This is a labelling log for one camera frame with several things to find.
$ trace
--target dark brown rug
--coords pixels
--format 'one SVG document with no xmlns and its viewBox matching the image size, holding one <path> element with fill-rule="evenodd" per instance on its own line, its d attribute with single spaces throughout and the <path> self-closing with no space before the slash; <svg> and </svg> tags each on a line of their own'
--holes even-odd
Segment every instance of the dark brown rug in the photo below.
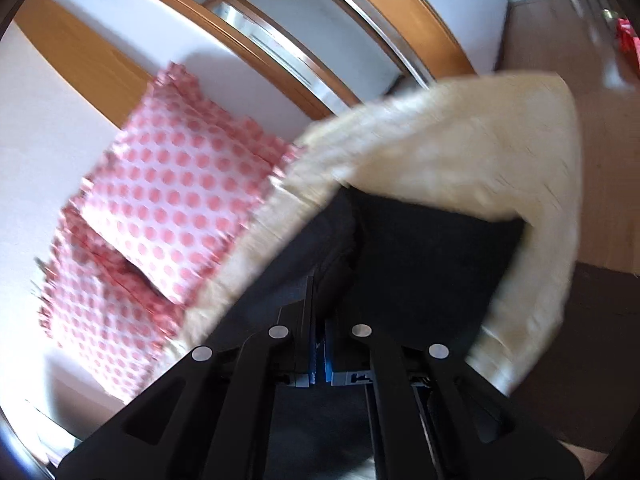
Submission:
<svg viewBox="0 0 640 480">
<path fill-rule="evenodd" d="M 640 277 L 577 264 L 564 325 L 513 399 L 557 438 L 609 452 L 640 406 Z"/>
</svg>

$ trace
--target cream blanket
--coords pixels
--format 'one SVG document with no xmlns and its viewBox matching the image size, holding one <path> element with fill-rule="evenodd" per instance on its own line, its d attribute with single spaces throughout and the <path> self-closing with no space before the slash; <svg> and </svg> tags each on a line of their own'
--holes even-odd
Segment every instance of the cream blanket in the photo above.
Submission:
<svg viewBox="0 0 640 480">
<path fill-rule="evenodd" d="M 212 331 L 234 301 L 339 186 L 527 227 L 468 362 L 509 392 L 562 321 L 578 245 L 581 152 L 572 96 L 555 75 L 446 80 L 316 123 L 306 148 L 204 286 L 158 377 Z"/>
</svg>

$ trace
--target brown floor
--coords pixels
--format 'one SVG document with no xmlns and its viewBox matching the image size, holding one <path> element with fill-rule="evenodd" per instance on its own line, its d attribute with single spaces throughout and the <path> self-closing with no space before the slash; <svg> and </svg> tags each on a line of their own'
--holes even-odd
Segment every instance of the brown floor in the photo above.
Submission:
<svg viewBox="0 0 640 480">
<path fill-rule="evenodd" d="M 557 72 L 567 82 L 583 131 L 578 260 L 640 273 L 640 78 L 617 53 L 612 32 L 594 12 L 595 1 L 590 3 L 515 4 L 501 68 Z"/>
<path fill-rule="evenodd" d="M 640 404 L 640 78 L 596 1 L 513 6 L 502 70 L 559 73 L 584 153 L 582 237 L 564 325 L 513 397 L 558 439 L 609 452 Z M 575 450 L 587 472 L 602 453 Z"/>
</svg>

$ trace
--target silver screw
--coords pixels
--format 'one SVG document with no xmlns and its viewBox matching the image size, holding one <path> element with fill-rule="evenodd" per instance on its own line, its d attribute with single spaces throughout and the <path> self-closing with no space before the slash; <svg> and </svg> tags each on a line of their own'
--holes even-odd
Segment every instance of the silver screw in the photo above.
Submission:
<svg viewBox="0 0 640 480">
<path fill-rule="evenodd" d="M 269 329 L 269 336 L 273 339 L 282 339 L 289 335 L 289 329 L 284 325 L 274 325 Z"/>
<path fill-rule="evenodd" d="M 211 348 L 208 346 L 198 346 L 191 352 L 194 361 L 206 361 L 213 355 Z"/>
<path fill-rule="evenodd" d="M 436 343 L 429 347 L 429 355 L 436 359 L 446 359 L 449 357 L 449 349 L 440 343 Z"/>
<path fill-rule="evenodd" d="M 353 325 L 351 333 L 356 337 L 369 337 L 371 335 L 371 327 L 365 324 Z"/>
</svg>

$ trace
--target pink polka dot pillow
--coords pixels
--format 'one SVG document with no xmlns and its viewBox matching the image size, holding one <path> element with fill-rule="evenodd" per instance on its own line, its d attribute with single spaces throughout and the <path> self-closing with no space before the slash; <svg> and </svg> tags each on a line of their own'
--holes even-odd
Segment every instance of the pink polka dot pillow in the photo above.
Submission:
<svg viewBox="0 0 640 480">
<path fill-rule="evenodd" d="M 174 303 L 215 272 L 288 146 L 233 120 L 172 65 L 92 178 L 82 216 Z"/>
<path fill-rule="evenodd" d="M 75 206 L 62 209 L 42 293 L 40 324 L 107 393 L 125 402 L 148 383 L 184 311 L 150 288 Z"/>
</svg>

